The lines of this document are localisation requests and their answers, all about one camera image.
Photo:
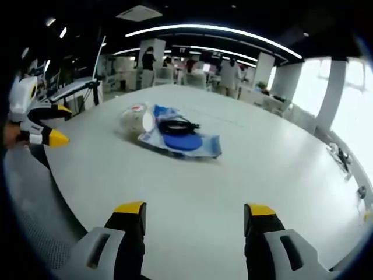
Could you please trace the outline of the person's left hand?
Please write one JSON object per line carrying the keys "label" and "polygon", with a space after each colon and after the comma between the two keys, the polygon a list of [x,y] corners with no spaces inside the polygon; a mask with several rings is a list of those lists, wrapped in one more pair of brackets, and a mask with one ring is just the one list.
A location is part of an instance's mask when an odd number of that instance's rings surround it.
{"label": "person's left hand", "polygon": [[7,149],[13,148],[16,145],[29,145],[28,141],[21,141],[19,136],[21,134],[21,130],[18,124],[7,122],[5,128],[3,130],[4,138],[3,143]]}

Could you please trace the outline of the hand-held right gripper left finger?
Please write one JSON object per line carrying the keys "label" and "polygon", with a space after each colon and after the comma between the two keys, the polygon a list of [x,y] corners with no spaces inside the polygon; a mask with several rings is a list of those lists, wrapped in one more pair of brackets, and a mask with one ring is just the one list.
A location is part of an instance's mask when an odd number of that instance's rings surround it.
{"label": "hand-held right gripper left finger", "polygon": [[66,279],[144,279],[146,203],[122,204],[72,248]]}

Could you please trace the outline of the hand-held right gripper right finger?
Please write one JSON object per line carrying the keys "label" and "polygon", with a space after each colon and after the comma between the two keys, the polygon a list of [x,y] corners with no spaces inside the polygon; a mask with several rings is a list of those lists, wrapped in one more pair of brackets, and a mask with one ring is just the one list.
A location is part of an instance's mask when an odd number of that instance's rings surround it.
{"label": "hand-held right gripper right finger", "polygon": [[265,205],[244,205],[244,254],[248,279],[336,279],[318,252],[293,229],[285,229]]}

